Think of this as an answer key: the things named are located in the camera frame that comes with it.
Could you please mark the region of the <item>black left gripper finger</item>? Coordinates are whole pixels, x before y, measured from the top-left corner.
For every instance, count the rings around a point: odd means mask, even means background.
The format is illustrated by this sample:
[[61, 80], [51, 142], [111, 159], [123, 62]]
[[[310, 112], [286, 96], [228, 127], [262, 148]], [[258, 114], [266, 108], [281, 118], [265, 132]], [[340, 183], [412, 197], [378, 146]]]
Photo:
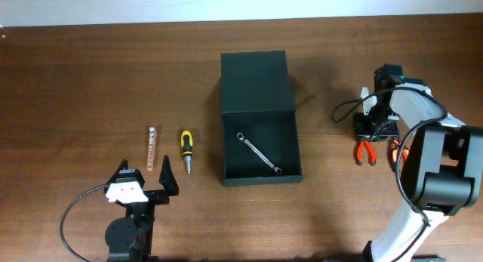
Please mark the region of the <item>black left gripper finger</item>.
[[118, 179], [120, 172], [127, 168], [128, 168], [128, 160], [123, 159], [120, 165], [118, 166], [117, 170], [115, 171], [115, 173], [111, 176], [110, 179], [108, 179], [108, 183], [114, 183]]
[[171, 169], [171, 163], [168, 155], [164, 155], [162, 168], [159, 176], [159, 183], [163, 186], [168, 196], [178, 196], [179, 187]]

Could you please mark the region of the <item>silver ring wrench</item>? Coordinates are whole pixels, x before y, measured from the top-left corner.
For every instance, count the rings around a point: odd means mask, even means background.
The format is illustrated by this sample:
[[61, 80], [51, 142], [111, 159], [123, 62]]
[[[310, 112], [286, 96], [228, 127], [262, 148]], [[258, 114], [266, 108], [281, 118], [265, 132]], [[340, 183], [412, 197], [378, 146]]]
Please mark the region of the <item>silver ring wrench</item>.
[[243, 143], [245, 143], [265, 164], [267, 164], [276, 174], [282, 174], [283, 170], [274, 165], [264, 154], [261, 153], [261, 151], [258, 150], [258, 148], [255, 147], [255, 145], [252, 144], [252, 142], [247, 139], [243, 133], [238, 132], [236, 134], [236, 138]]

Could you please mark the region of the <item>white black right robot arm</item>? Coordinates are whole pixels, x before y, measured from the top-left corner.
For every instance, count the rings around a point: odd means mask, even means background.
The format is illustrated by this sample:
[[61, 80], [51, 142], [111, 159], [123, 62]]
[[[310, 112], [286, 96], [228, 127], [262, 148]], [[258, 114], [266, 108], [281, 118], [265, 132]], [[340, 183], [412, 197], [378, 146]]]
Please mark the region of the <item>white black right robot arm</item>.
[[[221, 63], [223, 183], [256, 186], [303, 179], [294, 95], [285, 62]], [[482, 177], [482, 130], [449, 114], [420, 79], [386, 64], [349, 114], [358, 147], [395, 141], [392, 168], [401, 204], [367, 243], [363, 261], [408, 261], [440, 223], [475, 204]]]

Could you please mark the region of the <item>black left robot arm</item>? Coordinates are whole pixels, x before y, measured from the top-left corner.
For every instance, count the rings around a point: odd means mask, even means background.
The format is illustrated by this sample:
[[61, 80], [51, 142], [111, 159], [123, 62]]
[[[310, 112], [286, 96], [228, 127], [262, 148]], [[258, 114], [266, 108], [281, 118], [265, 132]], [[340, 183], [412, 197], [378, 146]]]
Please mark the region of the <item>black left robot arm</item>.
[[144, 190], [145, 180], [136, 168], [122, 160], [107, 181], [104, 193], [109, 202], [125, 209], [123, 217], [113, 220], [106, 228], [105, 242], [109, 248], [108, 261], [160, 261], [152, 254], [152, 235], [155, 207], [170, 202], [165, 190]]

